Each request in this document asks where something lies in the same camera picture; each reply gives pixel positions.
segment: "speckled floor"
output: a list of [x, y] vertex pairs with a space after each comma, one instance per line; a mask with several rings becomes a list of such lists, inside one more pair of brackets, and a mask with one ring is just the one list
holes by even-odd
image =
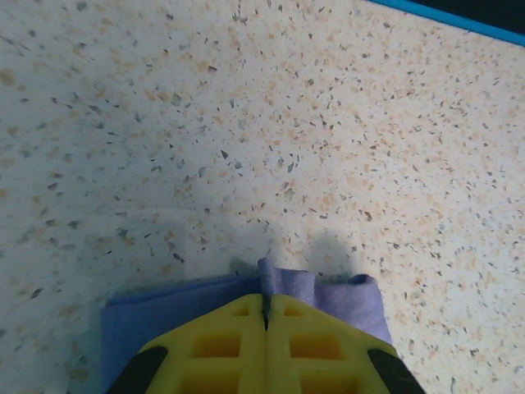
[[319, 3], [3, 2], [2, 393], [98, 392], [108, 297], [264, 255], [376, 277], [429, 393], [525, 391], [525, 51]]

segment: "cleaning cloth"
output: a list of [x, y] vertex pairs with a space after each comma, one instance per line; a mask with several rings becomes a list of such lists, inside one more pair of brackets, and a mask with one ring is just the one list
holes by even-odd
[[307, 271], [258, 262], [258, 276], [230, 276], [116, 297], [102, 311], [102, 383], [106, 391], [148, 341], [253, 293], [286, 294], [391, 343], [381, 293], [365, 274], [324, 284]]

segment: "blue cloth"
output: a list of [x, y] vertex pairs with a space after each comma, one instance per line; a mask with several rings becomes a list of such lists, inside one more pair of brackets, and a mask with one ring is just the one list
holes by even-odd
[[307, 271], [258, 262], [258, 277], [231, 276], [117, 297], [102, 311], [102, 382], [106, 391], [148, 341], [242, 296], [287, 294], [391, 343], [381, 293], [368, 275], [329, 285]]

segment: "square opening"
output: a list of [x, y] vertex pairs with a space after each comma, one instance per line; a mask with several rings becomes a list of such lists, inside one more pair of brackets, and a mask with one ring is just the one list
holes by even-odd
[[182, 388], [174, 394], [237, 394], [238, 373], [206, 373], [185, 375]]
[[344, 375], [302, 372], [301, 394], [359, 394], [358, 381]]
[[239, 357], [239, 352], [240, 334], [210, 334], [197, 339], [192, 357]]
[[304, 313], [296, 308], [287, 306], [285, 307], [285, 316], [299, 317], [299, 316], [304, 316]]
[[342, 360], [339, 341], [332, 335], [297, 332], [290, 338], [290, 357], [295, 359]]

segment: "blue strip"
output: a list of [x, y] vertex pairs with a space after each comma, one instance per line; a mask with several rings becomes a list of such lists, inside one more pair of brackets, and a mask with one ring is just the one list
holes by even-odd
[[514, 33], [513, 31], [503, 30], [499, 27], [485, 25], [481, 22], [476, 22], [471, 19], [463, 18], [449, 14], [448, 12], [439, 11], [434, 8], [422, 6], [415, 2], [408, 2], [406, 0], [370, 0], [387, 7], [396, 8], [401, 11], [406, 11], [414, 15], [424, 16], [434, 21], [443, 22], [447, 25], [457, 26], [462, 29], [470, 30], [479, 34], [487, 35], [494, 39], [502, 39], [512, 44], [525, 46], [525, 35]]

